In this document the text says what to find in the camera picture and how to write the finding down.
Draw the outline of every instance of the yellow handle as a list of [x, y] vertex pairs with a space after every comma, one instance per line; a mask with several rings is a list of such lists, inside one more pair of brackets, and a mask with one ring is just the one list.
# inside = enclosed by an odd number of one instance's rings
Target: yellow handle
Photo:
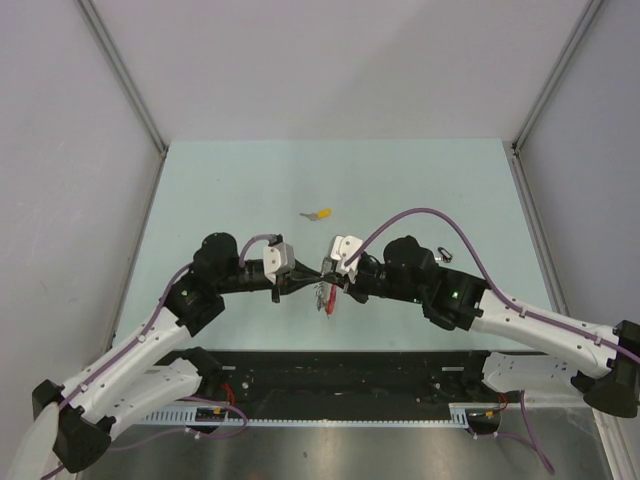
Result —
[[316, 213], [316, 215], [318, 215], [318, 219], [327, 218], [329, 215], [331, 215], [331, 209], [325, 208], [324, 210], [320, 210], [318, 213]]

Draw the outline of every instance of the white table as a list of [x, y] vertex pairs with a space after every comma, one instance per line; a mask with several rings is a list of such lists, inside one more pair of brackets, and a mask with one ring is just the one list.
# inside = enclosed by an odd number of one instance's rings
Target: white table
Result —
[[[257, 233], [282, 233], [296, 258], [319, 269], [335, 234], [366, 238], [394, 214], [433, 207], [470, 237], [504, 290], [549, 308], [502, 143], [498, 139], [179, 142], [171, 145], [117, 330], [122, 338], [152, 311], [166, 282], [202, 240], [229, 232], [239, 248]], [[331, 208], [311, 222], [299, 215]], [[415, 236], [454, 254], [452, 268], [478, 274], [455, 232], [416, 215], [368, 249]], [[260, 258], [255, 247], [249, 258]], [[209, 349], [522, 350], [512, 341], [456, 330], [423, 318], [421, 308], [339, 294], [327, 318], [313, 287], [271, 303], [269, 292], [225, 297], [226, 311], [193, 341]]]

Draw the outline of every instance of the robotic arm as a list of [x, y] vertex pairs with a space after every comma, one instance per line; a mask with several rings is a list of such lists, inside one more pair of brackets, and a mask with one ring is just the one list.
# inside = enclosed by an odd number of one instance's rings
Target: robotic arm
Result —
[[[335, 237], [326, 259], [330, 271], [320, 274], [295, 260], [292, 247], [280, 236], [264, 247], [262, 260], [243, 266], [231, 235], [207, 237], [193, 263], [176, 274], [156, 311], [135, 333], [63, 385], [46, 380], [34, 390], [36, 417], [47, 405], [59, 405], [54, 452], [62, 464], [72, 473], [81, 471], [138, 419], [198, 391], [217, 389], [222, 366], [200, 348], [185, 351], [169, 366], [149, 369], [222, 313], [223, 295], [270, 290], [278, 303], [282, 295], [321, 281], [339, 286], [360, 303], [377, 296], [420, 304], [423, 315], [441, 328], [494, 333], [557, 357], [482, 358], [474, 368], [494, 391], [530, 388], [537, 382], [546, 389], [577, 389], [589, 405], [607, 413], [636, 415], [638, 367], [608, 345], [623, 345], [638, 354], [637, 325], [585, 324], [512, 297], [512, 306], [505, 305], [501, 292], [487, 281], [438, 265], [433, 253], [413, 237], [387, 245], [383, 263], [359, 251], [362, 246], [355, 237]], [[531, 314], [590, 332], [597, 340], [536, 322], [528, 318]]]

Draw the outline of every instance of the white wall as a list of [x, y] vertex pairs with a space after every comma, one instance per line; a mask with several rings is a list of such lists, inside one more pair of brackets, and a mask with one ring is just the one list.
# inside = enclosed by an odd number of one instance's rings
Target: white wall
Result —
[[160, 159], [73, 2], [0, 3], [0, 477], [105, 344]]
[[587, 0], [96, 0], [172, 140], [511, 140]]
[[608, 324], [640, 322], [639, 24], [608, 2], [523, 151], [571, 313]]

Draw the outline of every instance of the metal floor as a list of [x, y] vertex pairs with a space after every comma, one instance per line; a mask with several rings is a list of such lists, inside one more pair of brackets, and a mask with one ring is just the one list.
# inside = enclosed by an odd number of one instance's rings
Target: metal floor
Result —
[[[611, 479], [590, 409], [535, 409], [533, 429], [557, 479]], [[124, 446], [158, 431], [132, 427]], [[500, 431], [526, 435], [519, 409]], [[175, 434], [106, 454], [81, 480], [542, 480], [536, 454], [507, 439], [476, 440], [461, 429], [253, 428], [228, 440]]]

